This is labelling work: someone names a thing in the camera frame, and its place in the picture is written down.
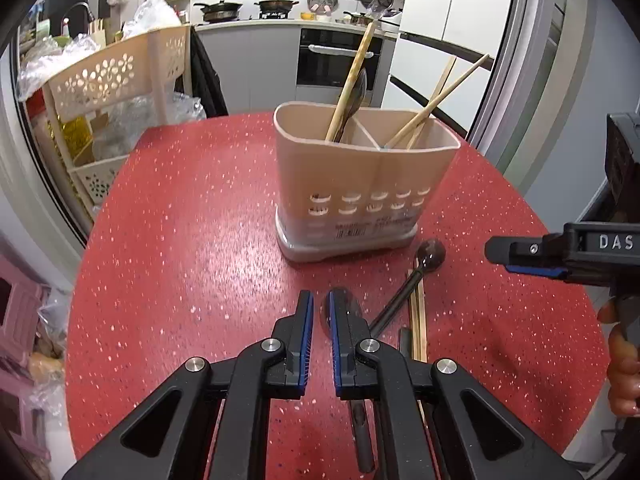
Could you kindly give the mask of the right hand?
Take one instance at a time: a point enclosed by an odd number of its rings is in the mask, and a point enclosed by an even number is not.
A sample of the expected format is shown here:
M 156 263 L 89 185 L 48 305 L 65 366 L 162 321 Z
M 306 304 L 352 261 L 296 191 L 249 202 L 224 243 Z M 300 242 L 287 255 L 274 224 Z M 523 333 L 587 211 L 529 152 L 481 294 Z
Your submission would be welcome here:
M 601 324 L 612 325 L 608 335 L 610 364 L 606 377 L 610 383 L 608 404 L 617 417 L 639 417 L 639 353 L 636 346 L 626 341 L 615 310 L 615 302 L 608 302 L 599 310 Z

